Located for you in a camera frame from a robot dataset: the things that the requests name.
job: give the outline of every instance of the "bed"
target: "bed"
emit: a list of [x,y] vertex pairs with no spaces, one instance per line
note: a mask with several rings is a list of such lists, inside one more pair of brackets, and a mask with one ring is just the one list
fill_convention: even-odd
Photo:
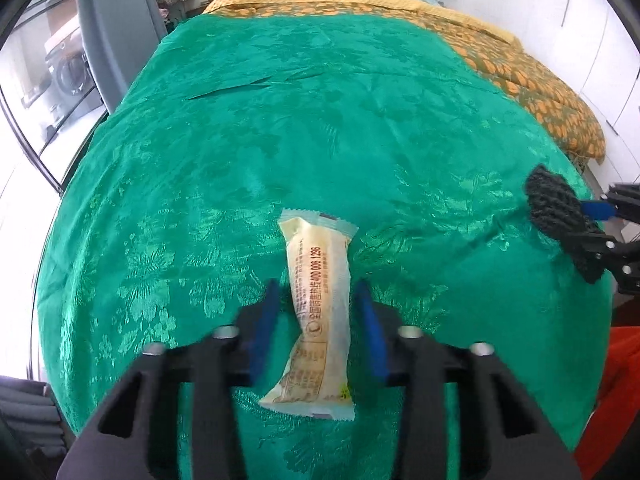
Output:
[[[507,80],[478,44],[535,66],[508,33],[420,0],[215,0],[165,38],[97,129],[43,256],[42,351],[72,429],[146,343],[188,344],[266,280],[288,287],[287,207],[356,224],[352,279],[440,341],[491,342],[575,447],[606,354],[609,276],[580,278],[530,224],[522,188],[542,162],[590,192],[536,117],[560,120],[548,101],[519,101],[532,107],[543,83],[528,68]],[[285,298],[264,379],[234,394],[249,477],[388,478],[401,393],[374,387],[357,324],[354,422],[258,406],[297,330]],[[185,402],[187,476],[189,421]]]

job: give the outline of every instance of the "metal screw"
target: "metal screw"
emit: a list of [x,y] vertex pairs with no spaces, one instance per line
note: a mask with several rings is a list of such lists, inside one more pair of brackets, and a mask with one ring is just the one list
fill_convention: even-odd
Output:
[[216,339],[233,339],[240,335],[240,329],[234,325],[219,326],[213,331],[213,337]]
[[489,343],[473,343],[470,347],[469,350],[471,350],[472,354],[475,355],[479,355],[479,356],[485,356],[485,355],[491,355],[492,353],[494,353],[494,347],[491,346]]
[[142,350],[144,355],[160,355],[164,353],[166,346],[164,343],[148,343]]
[[405,339],[418,339],[422,337],[422,330],[417,326],[402,325],[398,329],[398,335]]

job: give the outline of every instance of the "white floor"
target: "white floor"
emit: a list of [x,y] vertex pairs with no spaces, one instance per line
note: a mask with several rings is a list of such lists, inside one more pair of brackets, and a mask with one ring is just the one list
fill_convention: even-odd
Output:
[[[61,130],[43,152],[57,180],[103,112],[97,108]],[[26,378],[35,277],[60,197],[8,135],[0,131],[0,375]],[[33,347],[37,378],[37,333]]]

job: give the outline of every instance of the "green bedspread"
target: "green bedspread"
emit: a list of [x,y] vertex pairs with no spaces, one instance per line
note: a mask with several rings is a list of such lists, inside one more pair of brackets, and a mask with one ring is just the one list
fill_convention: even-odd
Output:
[[[532,115],[410,23],[181,25],[96,131],[47,243],[40,336],[71,427],[146,342],[191,343],[265,280],[286,282],[287,207],[359,226],[353,280],[440,341],[491,342],[573,447],[604,364],[610,286],[584,283],[528,221],[539,162],[589,195]],[[388,478],[401,393],[374,386],[355,325],[354,422],[258,407],[298,330],[284,305],[264,380],[236,393],[250,478]]]

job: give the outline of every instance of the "snack package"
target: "snack package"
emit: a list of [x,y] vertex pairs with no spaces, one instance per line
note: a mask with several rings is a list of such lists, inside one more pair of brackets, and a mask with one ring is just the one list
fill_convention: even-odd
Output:
[[313,211],[285,209],[291,295],[302,334],[281,380],[260,405],[290,415],[353,420],[347,386],[349,289],[347,247],[358,228]]

